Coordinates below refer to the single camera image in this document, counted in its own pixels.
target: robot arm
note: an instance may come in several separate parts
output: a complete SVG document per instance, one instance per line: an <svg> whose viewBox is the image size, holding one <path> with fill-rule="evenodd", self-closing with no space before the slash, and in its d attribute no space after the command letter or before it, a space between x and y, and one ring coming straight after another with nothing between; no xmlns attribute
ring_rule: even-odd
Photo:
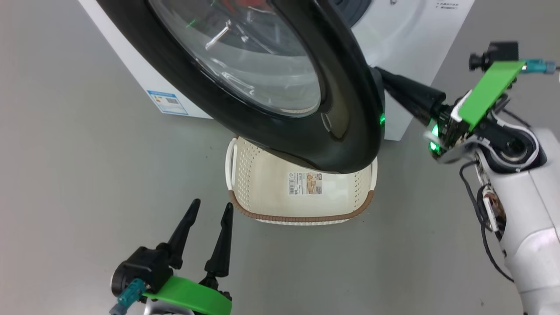
<svg viewBox="0 0 560 315"><path fill-rule="evenodd" d="M439 163L460 159L484 246L496 269L515 283L525 314L560 314L560 145L551 131L532 129L508 112L505 91L520 73L551 74L553 62L519 60L517 42L492 43L482 56L471 55L471 70L485 75L454 105L445 94L383 69L385 90L427 128L424 137ZM518 122L503 121L501 112ZM463 177L475 165L481 183L476 196ZM494 261L486 232L500 242L511 277Z"/></svg>

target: transparent glass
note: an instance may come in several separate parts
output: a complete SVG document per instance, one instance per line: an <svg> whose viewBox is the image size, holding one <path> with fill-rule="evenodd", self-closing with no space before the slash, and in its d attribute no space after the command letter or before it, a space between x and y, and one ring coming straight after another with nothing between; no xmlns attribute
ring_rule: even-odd
<svg viewBox="0 0 560 315"><path fill-rule="evenodd" d="M178 42L218 81L266 110L303 117L321 92L309 56L265 0L150 0Z"/></svg>

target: white basket handle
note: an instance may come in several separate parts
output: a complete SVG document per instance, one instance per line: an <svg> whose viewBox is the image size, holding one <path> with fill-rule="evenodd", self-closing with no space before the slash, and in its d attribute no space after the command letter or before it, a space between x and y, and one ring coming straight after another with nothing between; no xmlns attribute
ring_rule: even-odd
<svg viewBox="0 0 560 315"><path fill-rule="evenodd" d="M371 191L375 190L375 185L377 185L377 158L371 163Z"/></svg>
<svg viewBox="0 0 560 315"><path fill-rule="evenodd" d="M232 182L234 181L235 164L237 162L236 143L237 143L237 139L233 138L230 141L230 144L227 146L227 151L226 151L226 186L228 190L233 190Z"/></svg>

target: laundry basket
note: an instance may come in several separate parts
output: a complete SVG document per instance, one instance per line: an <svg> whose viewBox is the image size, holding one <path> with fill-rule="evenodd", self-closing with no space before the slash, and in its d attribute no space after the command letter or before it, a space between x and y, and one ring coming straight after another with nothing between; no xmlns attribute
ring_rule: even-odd
<svg viewBox="0 0 560 315"><path fill-rule="evenodd" d="M285 225L324 225L362 213L374 196L377 159L352 174L327 174L276 157L243 138L226 153L226 184L244 215Z"/></svg>

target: floor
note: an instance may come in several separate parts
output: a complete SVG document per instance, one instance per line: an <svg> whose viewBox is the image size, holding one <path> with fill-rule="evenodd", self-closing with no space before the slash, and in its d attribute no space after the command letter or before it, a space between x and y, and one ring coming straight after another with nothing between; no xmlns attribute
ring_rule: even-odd
<svg viewBox="0 0 560 315"><path fill-rule="evenodd" d="M161 114L73 0L0 10L0 300L3 313L107 314L109 280L138 246L166 240L202 199L180 276L202 279L229 197L232 133ZM560 59L560 4L477 0L434 86L471 88L470 52L519 39ZM560 135L557 77L521 78L511 109ZM234 315L521 314L515 287L488 262L457 175L411 124L379 155L373 203L344 224L261 224L235 214ZM491 248L499 258L497 242ZM130 313L141 314L141 305Z"/></svg>

